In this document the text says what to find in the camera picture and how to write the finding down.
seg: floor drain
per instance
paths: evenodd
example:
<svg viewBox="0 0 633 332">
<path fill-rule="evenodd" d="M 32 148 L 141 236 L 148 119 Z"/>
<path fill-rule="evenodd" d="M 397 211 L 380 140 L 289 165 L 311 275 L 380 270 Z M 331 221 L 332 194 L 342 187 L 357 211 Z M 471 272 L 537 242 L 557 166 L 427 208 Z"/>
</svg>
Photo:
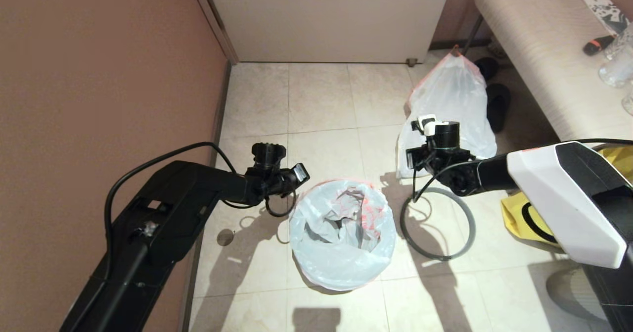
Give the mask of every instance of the floor drain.
<svg viewBox="0 0 633 332">
<path fill-rule="evenodd" d="M 234 236 L 235 233 L 233 233 L 230 229 L 222 229 L 220 233 L 218 233 L 218 244 L 221 246 L 227 246 L 231 244 Z"/>
</svg>

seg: white plastic bag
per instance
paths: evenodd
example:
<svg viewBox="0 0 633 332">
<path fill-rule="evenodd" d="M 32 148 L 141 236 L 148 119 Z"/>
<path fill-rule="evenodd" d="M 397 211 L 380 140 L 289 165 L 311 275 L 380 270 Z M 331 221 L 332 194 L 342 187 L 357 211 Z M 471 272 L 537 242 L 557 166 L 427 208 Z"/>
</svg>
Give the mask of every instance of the white plastic bag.
<svg viewBox="0 0 633 332">
<path fill-rule="evenodd" d="M 398 177 L 413 177 L 407 168 L 406 150 L 419 147 L 426 138 L 412 131 L 411 122 L 422 115 L 435 115 L 437 120 L 459 122 L 459 146 L 478 158 L 497 153 L 497 142 L 486 118 L 486 81 L 479 68 L 463 55 L 446 55 L 420 81 L 409 96 L 411 115 L 398 137 Z"/>
<path fill-rule="evenodd" d="M 356 181 L 317 184 L 290 219 L 290 244 L 303 275 L 335 291 L 375 279 L 391 262 L 396 235 L 385 196 Z"/>
</svg>

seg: glass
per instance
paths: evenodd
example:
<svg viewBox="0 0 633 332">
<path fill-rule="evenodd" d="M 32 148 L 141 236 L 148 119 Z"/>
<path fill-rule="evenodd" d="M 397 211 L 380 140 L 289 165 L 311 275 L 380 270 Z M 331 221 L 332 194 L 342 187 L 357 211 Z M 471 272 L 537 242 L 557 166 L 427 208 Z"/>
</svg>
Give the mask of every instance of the glass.
<svg viewBox="0 0 633 332">
<path fill-rule="evenodd" d="M 622 107 L 624 107 L 624 111 L 629 112 L 633 116 L 633 89 L 622 100 Z"/>
<path fill-rule="evenodd" d="M 598 74 L 604 83 L 612 87 L 624 87 L 633 77 L 633 39 L 626 43 L 613 60 L 602 65 Z"/>
<path fill-rule="evenodd" d="M 633 41 L 633 23 L 630 23 L 627 28 L 617 36 L 604 50 L 604 56 L 607 59 L 613 60 L 615 55 L 620 52 L 627 44 Z"/>
</svg>

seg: yellow bag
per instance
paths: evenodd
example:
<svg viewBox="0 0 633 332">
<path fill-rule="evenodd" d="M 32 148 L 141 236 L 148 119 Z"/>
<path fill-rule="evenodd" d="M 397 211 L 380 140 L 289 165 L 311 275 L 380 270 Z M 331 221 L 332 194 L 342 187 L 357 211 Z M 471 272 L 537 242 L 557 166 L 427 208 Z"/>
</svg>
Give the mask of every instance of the yellow bag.
<svg viewBox="0 0 633 332">
<path fill-rule="evenodd" d="M 633 146 L 609 147 L 599 151 L 606 160 L 633 183 Z M 506 228 L 516 237 L 559 246 L 543 219 L 524 193 L 502 199 L 501 214 Z"/>
</svg>

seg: bench leg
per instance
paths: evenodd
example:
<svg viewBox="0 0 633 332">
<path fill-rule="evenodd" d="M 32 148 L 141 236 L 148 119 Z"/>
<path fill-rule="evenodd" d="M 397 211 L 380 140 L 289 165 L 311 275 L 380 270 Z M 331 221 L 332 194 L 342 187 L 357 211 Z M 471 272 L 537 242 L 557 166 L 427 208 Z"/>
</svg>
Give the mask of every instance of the bench leg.
<svg viewBox="0 0 633 332">
<path fill-rule="evenodd" d="M 481 23 L 484 21 L 484 16 L 479 14 L 479 18 L 475 21 L 475 26 L 473 26 L 473 30 L 470 31 L 470 37 L 468 37 L 468 41 L 466 42 L 466 46 L 464 46 L 464 50 L 461 51 L 462 55 L 466 56 L 468 49 L 470 48 L 470 44 L 473 43 L 473 39 L 475 39 L 475 35 L 477 35 L 477 30 L 481 26 Z"/>
</svg>

